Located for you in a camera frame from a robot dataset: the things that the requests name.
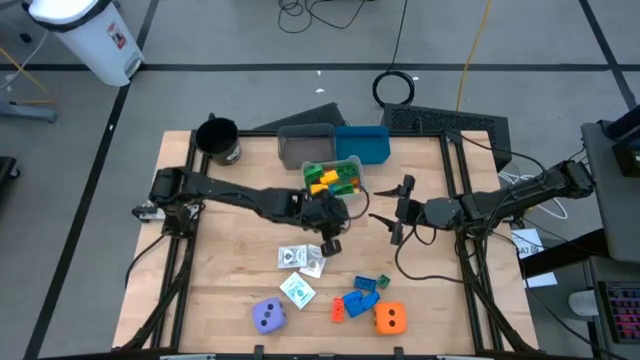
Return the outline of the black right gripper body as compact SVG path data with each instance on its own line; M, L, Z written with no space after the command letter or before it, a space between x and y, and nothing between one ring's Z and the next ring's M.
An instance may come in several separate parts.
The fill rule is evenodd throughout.
M411 200L411 193L415 187L415 178L412 175L405 175L403 182L396 188L395 197L397 198L397 206L395 211L396 220L392 222L391 227L391 244L399 245L403 239L404 225L423 224L419 219L424 205L416 200Z

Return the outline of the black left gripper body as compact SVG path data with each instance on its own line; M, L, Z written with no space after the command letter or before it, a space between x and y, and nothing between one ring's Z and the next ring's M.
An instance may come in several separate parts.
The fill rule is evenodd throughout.
M338 237L346 230L349 214L345 202L328 191L317 196L306 195L301 207L301 225L306 230L320 233L322 256L334 256L342 251Z

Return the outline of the light grey plastic bin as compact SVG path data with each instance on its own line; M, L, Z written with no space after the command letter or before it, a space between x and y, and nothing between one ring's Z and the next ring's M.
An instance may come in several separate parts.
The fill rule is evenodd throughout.
M364 190L363 190L363 185L364 185L364 180L363 180L363 170L362 170L362 165L360 162L360 159L357 156L350 156L348 157L346 160L336 160L336 161L330 161L330 162L310 162L310 161L305 161L302 165L301 165L301 172L302 172L302 177L303 177L303 169L306 166L312 165L312 164L319 164L323 167L324 173L331 171L331 170L335 170L336 171L336 167L342 164L346 164L346 163L354 163L358 166L359 168L359 172L360 172L360 193L352 193L352 194L346 194L346 195L334 195L333 193L331 193L329 190L328 192L331 195L334 195L338 198L342 198L344 200L348 200L348 201L355 201L357 198L363 197L364 196ZM304 177L303 177L303 182L304 182L304 186L305 188L310 192L310 185L306 185L305 181L304 181ZM341 180L338 182L339 184L351 184L350 182L342 182Z

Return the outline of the white green card packets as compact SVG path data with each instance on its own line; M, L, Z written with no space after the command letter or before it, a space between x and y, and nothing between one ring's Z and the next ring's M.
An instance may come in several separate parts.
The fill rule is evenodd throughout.
M316 291L297 272L293 272L280 285L280 289L300 310L316 295Z

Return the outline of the large blue toy brick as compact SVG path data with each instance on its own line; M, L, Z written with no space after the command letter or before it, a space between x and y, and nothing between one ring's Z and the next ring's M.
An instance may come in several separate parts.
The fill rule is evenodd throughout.
M366 311L363 304L364 295L356 290L343 296L344 307L351 318L355 318Z

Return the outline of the orange foam die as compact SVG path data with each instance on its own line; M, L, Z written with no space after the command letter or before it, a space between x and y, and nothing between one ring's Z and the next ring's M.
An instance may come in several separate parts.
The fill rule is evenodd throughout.
M374 327L381 335L399 335L407 330L406 308L401 302L378 302L374 308Z

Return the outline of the purple foam die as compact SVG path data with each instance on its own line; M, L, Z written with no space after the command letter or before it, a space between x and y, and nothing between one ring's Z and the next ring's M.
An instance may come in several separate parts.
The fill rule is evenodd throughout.
M260 334L268 334L287 325L288 319L278 297L268 298L252 307L252 320Z

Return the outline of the black triangular panel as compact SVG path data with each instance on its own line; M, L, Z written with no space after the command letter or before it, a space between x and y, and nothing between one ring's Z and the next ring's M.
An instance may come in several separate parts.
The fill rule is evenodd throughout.
M283 126L328 123L344 126L346 121L335 102L327 103L288 117L256 127L258 131L277 131Z

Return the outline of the white paper with code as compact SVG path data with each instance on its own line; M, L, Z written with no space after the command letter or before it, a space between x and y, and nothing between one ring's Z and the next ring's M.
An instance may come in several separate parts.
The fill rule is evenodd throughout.
M520 259L535 255L545 250L539 234L535 229L521 229L511 231L512 240L517 246Z

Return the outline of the plain white paper sheet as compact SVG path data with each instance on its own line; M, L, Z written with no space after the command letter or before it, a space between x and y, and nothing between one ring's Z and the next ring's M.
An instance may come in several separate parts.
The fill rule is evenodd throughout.
M553 272L531 276L523 281L527 288L540 288L556 286L558 284L557 278Z

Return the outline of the dark grey desk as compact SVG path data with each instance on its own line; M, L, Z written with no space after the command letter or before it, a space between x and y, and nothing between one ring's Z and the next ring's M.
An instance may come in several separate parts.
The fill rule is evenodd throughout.
M580 263L587 265L591 280L590 289L596 294L602 347L630 360L640 360L640 344L619 344L612 340L598 289L600 281L640 282L640 264L612 258L604 229L587 233L572 241L562 240L559 245L549 250L525 258L523 272L529 276L536 276Z

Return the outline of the grey side table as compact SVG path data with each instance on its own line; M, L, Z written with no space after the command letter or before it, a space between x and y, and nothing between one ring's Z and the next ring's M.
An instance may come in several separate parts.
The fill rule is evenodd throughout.
M625 177L616 161L614 142L597 123L581 126L596 198L612 258L640 264L640 178Z

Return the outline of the grey metal stand base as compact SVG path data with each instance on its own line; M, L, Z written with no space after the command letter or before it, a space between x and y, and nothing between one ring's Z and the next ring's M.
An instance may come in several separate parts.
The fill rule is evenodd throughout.
M51 100L8 101L0 98L0 118L24 118L55 123L58 112Z

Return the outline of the black cart with caster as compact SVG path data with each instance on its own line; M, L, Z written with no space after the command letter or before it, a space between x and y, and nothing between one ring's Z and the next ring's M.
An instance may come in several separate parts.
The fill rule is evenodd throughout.
M5 195L12 182L21 175L17 160L9 156L0 156L0 199Z

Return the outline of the black aluminium table frame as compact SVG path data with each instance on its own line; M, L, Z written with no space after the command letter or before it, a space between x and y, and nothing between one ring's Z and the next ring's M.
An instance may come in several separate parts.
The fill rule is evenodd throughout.
M405 174L416 178L414 195L421 200L467 188L496 189L487 135L468 131L459 142L464 147L466 175L458 170L454 137L434 131L391 134L390 158L364 171L370 198L351 203L360 218L343 235L341 253L312 281L315 297L302 310L286 302L288 324L269 335L254 328L251 309L261 300L281 295L280 285L288 272L277 267L277 251L286 245L317 243L318 234L216 202L207 203L191 240L171 242L161 238L159 223L143 225L137 245L143 259L125 292L114 347L128 348L157 304L165 277L177 272L183 253L191 251L187 289L173 298L162 318L158 344L162 350L225 358L250 355L255 345L263 345L267 358L333 360L388 358L395 347L402 347L408 358L508 350L506 336L480 299L458 283L461 268L453 233L439 233L433 245L420 237L395 248L383 224L369 217L370 213L383 217L394 213L395 201L375 192L394 187ZM350 291L359 275L391 279L382 297L403 303L409 316L406 333L378 334L368 313L342 323L331 321L332 300Z

